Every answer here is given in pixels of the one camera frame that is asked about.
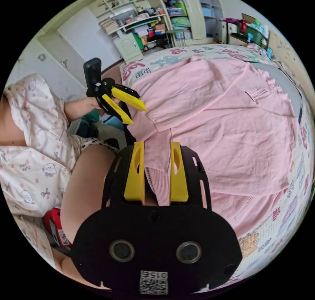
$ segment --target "hand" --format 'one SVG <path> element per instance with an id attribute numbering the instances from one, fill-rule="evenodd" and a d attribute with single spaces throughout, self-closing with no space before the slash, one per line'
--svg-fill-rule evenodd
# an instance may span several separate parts
<path id="1" fill-rule="evenodd" d="M 95 97 L 88 97 L 87 99 L 89 100 L 89 104 L 91 106 L 91 111 L 94 110 L 94 109 L 97 109 L 99 114 L 100 114 L 100 116 L 103 116 L 105 114 L 105 111 L 101 107 L 99 107 L 98 102 L 97 102 Z M 113 101 L 118 106 L 120 106 L 121 101 L 119 99 L 113 98 Z"/>
<path id="2" fill-rule="evenodd" d="M 101 117 L 105 114 L 105 111 L 101 107 L 99 107 L 98 102 L 95 97 L 87 97 L 87 100 L 88 100 L 88 105 L 91 108 L 91 111 L 94 109 L 97 109 Z"/>

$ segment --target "pillow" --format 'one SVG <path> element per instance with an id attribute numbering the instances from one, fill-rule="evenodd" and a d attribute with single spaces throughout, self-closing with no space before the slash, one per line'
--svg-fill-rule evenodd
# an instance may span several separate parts
<path id="1" fill-rule="evenodd" d="M 171 23 L 176 26 L 190 27 L 190 20 L 187 16 L 173 17 Z"/>

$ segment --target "leg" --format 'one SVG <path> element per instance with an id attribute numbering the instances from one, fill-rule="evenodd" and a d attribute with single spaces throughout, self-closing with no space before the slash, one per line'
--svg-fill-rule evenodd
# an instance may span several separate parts
<path id="1" fill-rule="evenodd" d="M 83 221 L 101 208 L 104 179 L 114 158 L 111 150 L 98 144 L 81 153 L 64 193 L 60 212 L 62 229 L 71 243 Z"/>

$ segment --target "bookshelf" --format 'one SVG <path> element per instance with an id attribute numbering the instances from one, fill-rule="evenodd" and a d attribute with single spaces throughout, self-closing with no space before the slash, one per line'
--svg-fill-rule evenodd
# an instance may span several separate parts
<path id="1" fill-rule="evenodd" d="M 139 8 L 153 9 L 155 12 L 149 13 L 150 16 L 146 18 L 136 18 Z M 157 8 L 162 9 L 165 14 L 158 14 Z M 139 40 L 133 29 L 155 22 L 164 24 L 166 31 L 172 27 L 162 0 L 96 0 L 89 5 L 89 9 L 97 18 L 102 30 L 112 39 L 125 62 L 143 57 L 142 47 L 138 44 Z"/>

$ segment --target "bed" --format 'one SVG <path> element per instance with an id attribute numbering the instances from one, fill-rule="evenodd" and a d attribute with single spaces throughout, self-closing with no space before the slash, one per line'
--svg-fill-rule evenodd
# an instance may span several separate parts
<path id="1" fill-rule="evenodd" d="M 302 89 L 298 90 L 294 74 L 284 69 L 281 62 L 270 60 L 267 53 L 258 46 L 247 48 L 211 44 L 166 49 L 120 66 L 121 80 L 118 80 L 117 76 L 115 80 L 132 88 L 140 78 L 192 56 L 203 59 L 238 59 L 250 62 L 256 69 L 268 71 L 288 94 L 295 116 L 299 120 L 298 143 L 289 173 L 290 186 L 263 222 L 253 225 L 250 232 L 239 237 L 243 260 L 232 278 L 220 287 L 222 288 L 241 281 L 267 266 L 282 251 L 300 226 L 312 200 L 314 114 Z"/>

